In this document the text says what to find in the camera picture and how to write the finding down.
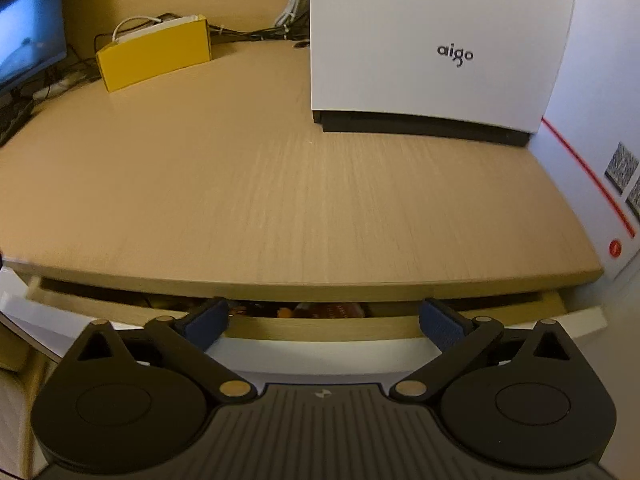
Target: desk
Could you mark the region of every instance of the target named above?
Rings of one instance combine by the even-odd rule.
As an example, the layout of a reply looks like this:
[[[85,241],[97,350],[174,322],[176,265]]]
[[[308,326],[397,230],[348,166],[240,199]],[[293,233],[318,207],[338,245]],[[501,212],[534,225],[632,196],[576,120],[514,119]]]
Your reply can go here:
[[[288,301],[509,294],[600,275],[526,149],[326,134],[311,119],[308,49],[214,54],[113,94],[101,82],[69,92],[0,150],[11,267]]]

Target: monitor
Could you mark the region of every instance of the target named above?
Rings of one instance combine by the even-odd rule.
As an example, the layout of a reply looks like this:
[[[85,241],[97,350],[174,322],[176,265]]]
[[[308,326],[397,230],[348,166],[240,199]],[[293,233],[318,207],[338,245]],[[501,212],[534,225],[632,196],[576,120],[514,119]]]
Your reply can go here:
[[[0,0],[0,95],[65,57],[62,0]]]

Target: white device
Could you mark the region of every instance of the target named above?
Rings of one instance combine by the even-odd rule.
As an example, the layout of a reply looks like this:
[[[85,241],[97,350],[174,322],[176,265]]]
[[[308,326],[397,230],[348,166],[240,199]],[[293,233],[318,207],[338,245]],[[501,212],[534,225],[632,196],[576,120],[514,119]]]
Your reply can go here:
[[[574,0],[310,0],[312,110],[325,131],[524,145]]]

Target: red circle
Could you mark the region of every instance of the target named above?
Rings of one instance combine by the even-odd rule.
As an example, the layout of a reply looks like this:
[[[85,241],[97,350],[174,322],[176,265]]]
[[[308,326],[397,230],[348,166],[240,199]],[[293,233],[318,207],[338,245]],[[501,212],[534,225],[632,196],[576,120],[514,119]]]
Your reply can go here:
[[[617,258],[622,254],[622,243],[617,238],[609,244],[609,254],[612,258]]]

